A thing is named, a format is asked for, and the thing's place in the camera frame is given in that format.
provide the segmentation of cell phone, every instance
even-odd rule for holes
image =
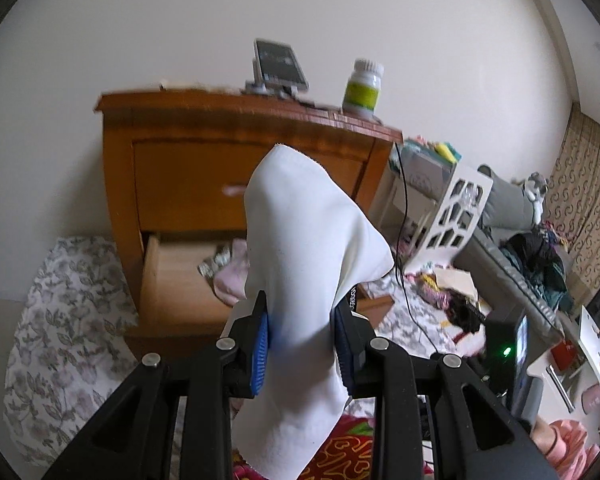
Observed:
[[[304,78],[291,46],[268,40],[256,40],[256,68],[265,86],[296,87],[306,92],[309,83]]]

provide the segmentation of silver screw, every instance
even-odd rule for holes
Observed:
[[[157,368],[157,366],[160,364],[160,354],[155,352],[144,354],[142,356],[142,364],[149,368]]]
[[[447,354],[442,358],[442,362],[449,368],[459,368],[462,364],[462,359],[456,354]]]
[[[374,350],[386,350],[389,348],[389,342],[384,337],[373,338],[370,345]]]
[[[216,341],[216,348],[219,350],[232,350],[235,347],[235,341],[230,337],[221,337]]]

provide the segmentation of gray and white plush dog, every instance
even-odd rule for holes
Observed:
[[[532,173],[528,179],[522,183],[522,190],[525,196],[531,200],[534,205],[534,225],[538,225],[542,219],[542,202],[549,189],[547,181],[537,171]]]

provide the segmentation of bottle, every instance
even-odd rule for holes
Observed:
[[[342,109],[364,118],[372,118],[378,102],[383,73],[384,67],[380,63],[357,59],[344,92]]]

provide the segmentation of beige curtain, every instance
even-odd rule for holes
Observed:
[[[545,216],[571,241],[567,286],[575,306],[600,288],[600,124],[574,103],[545,199]]]

